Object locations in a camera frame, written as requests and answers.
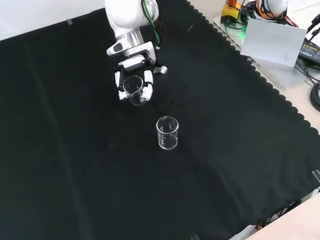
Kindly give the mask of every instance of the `black tablecloth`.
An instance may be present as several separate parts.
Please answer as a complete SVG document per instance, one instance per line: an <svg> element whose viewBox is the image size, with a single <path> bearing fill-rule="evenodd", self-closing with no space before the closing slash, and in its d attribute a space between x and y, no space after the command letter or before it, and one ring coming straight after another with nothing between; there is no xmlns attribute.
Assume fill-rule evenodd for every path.
<svg viewBox="0 0 320 240"><path fill-rule="evenodd" d="M186 1L159 5L169 70L141 108L103 9L0 43L0 239L228 239L317 187L318 132Z"/></svg>

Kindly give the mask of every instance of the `white wall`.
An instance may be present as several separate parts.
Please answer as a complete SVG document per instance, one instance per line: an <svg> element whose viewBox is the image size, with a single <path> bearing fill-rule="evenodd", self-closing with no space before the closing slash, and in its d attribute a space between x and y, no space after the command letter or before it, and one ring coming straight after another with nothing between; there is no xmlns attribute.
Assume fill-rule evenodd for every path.
<svg viewBox="0 0 320 240"><path fill-rule="evenodd" d="M0 40L88 14L104 5L104 0L0 0Z"/></svg>
<svg viewBox="0 0 320 240"><path fill-rule="evenodd" d="M221 14L225 1L189 0L211 23L214 17ZM289 0L289 8L293 12L293 9L296 11L318 2L320 0ZM103 7L104 0L0 0L0 40L88 14Z"/></svg>
<svg viewBox="0 0 320 240"><path fill-rule="evenodd" d="M198 9L210 23L216 16L221 15L226 0L188 0L195 9Z"/></svg>

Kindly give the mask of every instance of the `white paper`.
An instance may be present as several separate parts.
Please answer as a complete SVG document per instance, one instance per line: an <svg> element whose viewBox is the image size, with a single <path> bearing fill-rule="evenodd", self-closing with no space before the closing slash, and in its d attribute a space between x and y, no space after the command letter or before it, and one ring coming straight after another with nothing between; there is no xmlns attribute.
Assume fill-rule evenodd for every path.
<svg viewBox="0 0 320 240"><path fill-rule="evenodd" d="M320 0L289 0L288 13L293 13L318 3L320 3Z"/></svg>
<svg viewBox="0 0 320 240"><path fill-rule="evenodd" d="M307 30L250 19L241 54L294 67Z"/></svg>

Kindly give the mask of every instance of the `black cable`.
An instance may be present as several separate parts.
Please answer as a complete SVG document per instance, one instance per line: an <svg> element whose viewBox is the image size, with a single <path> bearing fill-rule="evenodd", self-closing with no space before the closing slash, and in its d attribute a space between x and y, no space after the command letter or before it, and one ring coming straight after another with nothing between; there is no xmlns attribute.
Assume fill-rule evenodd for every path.
<svg viewBox="0 0 320 240"><path fill-rule="evenodd" d="M268 6L269 8L269 12L271 13L271 15L275 18L276 16L273 14L273 12L271 11L271 8L270 8L270 5L269 5L269 1L266 0L266 5Z"/></svg>
<svg viewBox="0 0 320 240"><path fill-rule="evenodd" d="M271 8L269 6L269 2L268 0L266 0L266 4L268 6L269 9L266 8L266 5L265 5L265 0L261 0L261 7L260 7L260 10L262 12L264 12L269 18L270 20L277 20L277 21L283 21L285 16L283 16L282 14L280 14L279 16L275 16L274 13L271 11Z"/></svg>
<svg viewBox="0 0 320 240"><path fill-rule="evenodd" d="M248 17L255 19L255 9L256 9L257 1L248 2L246 5L242 4L241 12L240 12L240 19L245 25L248 25Z"/></svg>
<svg viewBox="0 0 320 240"><path fill-rule="evenodd" d="M159 8L158 21L161 22L161 11L160 11L160 8ZM157 24L156 24L156 29L155 29L155 31L158 33L158 35L159 35L159 28L160 28L160 24L157 23Z"/></svg>
<svg viewBox="0 0 320 240"><path fill-rule="evenodd" d="M315 36L317 36L319 33L320 33L320 27L312 32L312 37L309 39L309 41L312 41L312 39L314 39Z"/></svg>
<svg viewBox="0 0 320 240"><path fill-rule="evenodd" d="M240 9L242 10L242 6L245 4L245 1L246 0L243 0L243 2L241 3L241 5L240 5Z"/></svg>
<svg viewBox="0 0 320 240"><path fill-rule="evenodd" d="M296 66L294 66L299 72L301 72L302 74L304 74L307 78L310 79L310 81L313 83L313 87L311 89L310 92L310 102L312 104L312 106L318 110L320 112L320 96L319 96L319 90L320 90L320 80L314 78L313 76L311 76L309 74L309 70L308 67L306 66L305 70L300 66L300 64L298 62L296 62L296 64L299 66L299 68L301 68L301 70L299 70Z"/></svg>
<svg viewBox="0 0 320 240"><path fill-rule="evenodd" d="M318 82L311 89L310 102L311 102L312 106L320 112L319 90L320 90L320 83Z"/></svg>
<svg viewBox="0 0 320 240"><path fill-rule="evenodd" d="M153 23L152 23L152 20L149 19L147 13L146 13L146 10L145 10L145 6L144 6L144 0L141 0L141 8L142 8L142 12L143 12L143 15L145 16L145 18L148 20L149 24L151 25L151 27L153 28L153 30L158 34L159 36L159 39L160 39L160 42L159 44L157 45L159 48L161 47L161 44L162 44L162 38L160 37L159 33L157 32L157 29L156 27L153 26Z"/></svg>
<svg viewBox="0 0 320 240"><path fill-rule="evenodd" d="M316 46L317 48L319 48L319 46L317 44L315 44L314 42L310 41L309 39L307 39L306 37L304 38L304 40L309 43L309 44L312 44L314 46Z"/></svg>
<svg viewBox="0 0 320 240"><path fill-rule="evenodd" d="M246 24L244 24L243 22L239 22L239 21L237 21L236 24L240 24L240 25L246 26Z"/></svg>
<svg viewBox="0 0 320 240"><path fill-rule="evenodd" d="M228 28L230 29L235 29L235 30L244 30L246 29L245 27L234 27L234 26L230 26L229 24L226 25Z"/></svg>
<svg viewBox="0 0 320 240"><path fill-rule="evenodd" d="M289 22L288 20L284 20L283 22L284 22L285 24L291 26L291 27L294 27L294 25L293 25L291 22Z"/></svg>
<svg viewBox="0 0 320 240"><path fill-rule="evenodd" d="M309 33L315 26L317 26L320 23L320 14L318 14L312 21L311 25L308 27L307 32Z"/></svg>
<svg viewBox="0 0 320 240"><path fill-rule="evenodd" d="M299 66L299 68L303 71L303 74L307 77L307 78L309 78L309 79L311 79L311 82L313 82L312 81L312 79L313 80L315 80L315 81L317 81L317 82L320 82L320 80L318 80L318 79L316 79L315 77L313 77L313 76L311 76L310 74L309 74L309 71L308 71L308 68L307 68L307 71L306 70L304 70L302 67L301 67L301 65L298 63L298 61L296 62L296 64Z"/></svg>

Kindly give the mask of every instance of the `white table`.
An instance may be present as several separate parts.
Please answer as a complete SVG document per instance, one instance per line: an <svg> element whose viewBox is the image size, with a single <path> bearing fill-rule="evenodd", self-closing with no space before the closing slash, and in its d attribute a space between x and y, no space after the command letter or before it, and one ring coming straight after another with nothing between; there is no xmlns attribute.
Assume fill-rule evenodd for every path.
<svg viewBox="0 0 320 240"><path fill-rule="evenodd" d="M248 240L320 239L320 194L264 227Z"/></svg>
<svg viewBox="0 0 320 240"><path fill-rule="evenodd" d="M311 24L312 19L320 13L320 3L307 7L305 9L296 11L289 14L289 17L301 28L308 28ZM226 37L231 39L231 44L239 49L243 44L244 36L241 35L240 30L227 29L225 32L225 26L220 23L220 16L213 19L214 26L222 32ZM320 34L314 38L315 44L320 45ZM300 72L292 67L283 66L277 63L271 63L268 61L254 59L253 65L257 68L257 71L261 73L263 77L267 79L269 83L277 89L281 95L292 103L292 106L298 109L298 112L302 114L308 122L310 122L311 127L318 130L320 133L320 112L318 112L310 103L310 91L312 89L312 84L309 80ZM320 74L313 72L310 69L310 74L314 77L320 77ZM286 78L292 79L292 81L297 81L297 85L292 88L283 88L277 83L277 79Z"/></svg>

